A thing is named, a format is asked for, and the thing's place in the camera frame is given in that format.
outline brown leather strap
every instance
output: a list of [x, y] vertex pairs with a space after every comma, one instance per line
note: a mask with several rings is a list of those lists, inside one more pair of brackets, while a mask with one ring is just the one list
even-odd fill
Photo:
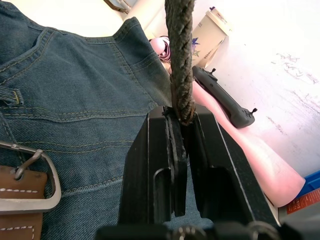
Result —
[[[0, 199], [43, 199], [47, 174], [26, 170], [15, 180], [15, 168], [0, 166]], [[42, 213], [0, 215], [0, 239], [40, 240]]]

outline back pocket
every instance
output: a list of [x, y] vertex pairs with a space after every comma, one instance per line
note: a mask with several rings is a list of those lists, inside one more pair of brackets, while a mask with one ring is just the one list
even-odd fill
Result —
[[7, 85], [11, 80], [27, 71], [41, 57], [47, 42], [54, 33], [48, 27], [36, 30], [9, 24], [4, 28], [9, 27], [10, 29], [0, 31], [1, 86]]

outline red label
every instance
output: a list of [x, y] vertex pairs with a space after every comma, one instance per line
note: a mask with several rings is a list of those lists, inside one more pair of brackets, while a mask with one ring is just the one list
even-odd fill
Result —
[[286, 213], [292, 214], [312, 204], [320, 202], [320, 188], [296, 198], [286, 206]]

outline belt loop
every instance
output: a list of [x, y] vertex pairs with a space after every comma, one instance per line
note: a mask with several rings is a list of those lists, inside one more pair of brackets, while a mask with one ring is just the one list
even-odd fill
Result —
[[24, 99], [19, 89], [5, 86], [0, 86], [0, 101], [5, 102], [10, 107], [24, 104]]

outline braided rope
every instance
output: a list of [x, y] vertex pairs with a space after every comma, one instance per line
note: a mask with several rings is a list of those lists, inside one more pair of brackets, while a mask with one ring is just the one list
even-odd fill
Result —
[[172, 106], [179, 121], [187, 126], [194, 117], [192, 97], [192, 12], [195, 0], [165, 0], [166, 26], [171, 50]]

